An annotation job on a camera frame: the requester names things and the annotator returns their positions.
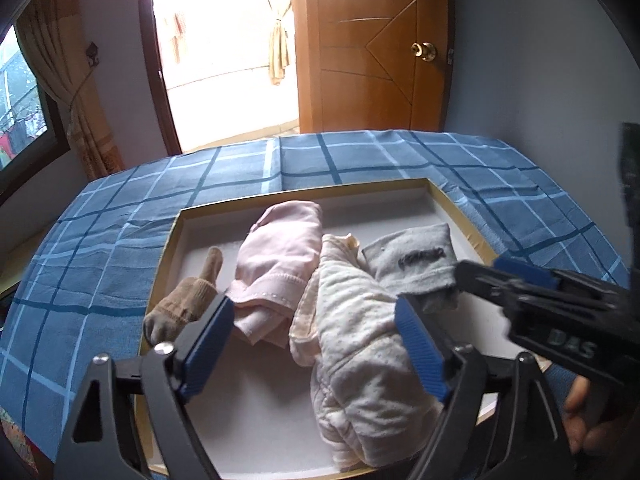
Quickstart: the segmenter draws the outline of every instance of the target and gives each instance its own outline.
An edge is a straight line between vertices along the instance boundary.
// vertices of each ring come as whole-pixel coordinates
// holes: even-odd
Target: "bedsheet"
[[[500,140],[393,130],[211,148],[94,181],[62,214],[26,269],[0,338],[0,406],[54,459],[91,357],[136,354],[156,266],[180,209],[417,177],[439,186],[496,253],[627,285],[627,269],[594,222]]]

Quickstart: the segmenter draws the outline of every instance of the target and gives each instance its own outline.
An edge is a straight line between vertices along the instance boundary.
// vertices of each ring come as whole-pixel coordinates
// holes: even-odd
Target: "wall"
[[[95,83],[130,168],[166,156],[146,76],[138,0],[80,0],[86,40],[98,46]]]
[[[630,261],[618,124],[640,70],[596,0],[456,0],[446,129],[498,137],[565,188]]]
[[[0,207],[0,266],[9,250],[55,222],[86,184],[78,158],[67,152],[11,195]]]

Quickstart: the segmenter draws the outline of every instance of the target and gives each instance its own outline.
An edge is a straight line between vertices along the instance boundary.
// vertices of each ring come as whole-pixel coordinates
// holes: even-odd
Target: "door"
[[[301,132],[442,128],[452,0],[293,5]]]

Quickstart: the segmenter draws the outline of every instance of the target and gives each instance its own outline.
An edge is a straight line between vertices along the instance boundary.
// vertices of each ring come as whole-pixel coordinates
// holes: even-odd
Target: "metal screw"
[[[154,352],[160,355],[169,355],[174,351],[174,344],[169,341],[163,341],[154,346]]]
[[[469,345],[468,343],[465,345],[456,345],[453,347],[453,349],[460,354],[471,352],[472,348],[473,346]]]
[[[91,361],[94,362],[94,365],[103,365],[105,362],[109,360],[109,354],[98,354],[95,355]]]

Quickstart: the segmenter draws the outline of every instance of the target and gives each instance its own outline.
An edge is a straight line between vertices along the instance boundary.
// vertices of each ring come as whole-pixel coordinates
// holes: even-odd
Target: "door frame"
[[[322,132],[320,81],[320,25],[318,0],[291,0],[296,27],[296,73],[300,133]]]
[[[171,114],[169,95],[162,75],[154,0],[138,0],[138,13],[140,16],[140,36],[142,37],[146,76],[148,77],[149,89],[151,90],[151,98],[154,102],[162,140],[164,140],[167,155],[181,155],[182,149],[178,134],[175,131],[174,116]]]
[[[298,106],[300,133],[322,132],[322,97],[320,86],[320,26],[318,0],[291,0],[296,24],[296,71],[298,72]],[[447,118],[451,73],[454,60],[455,0],[447,0],[447,62],[445,85],[438,129]]]

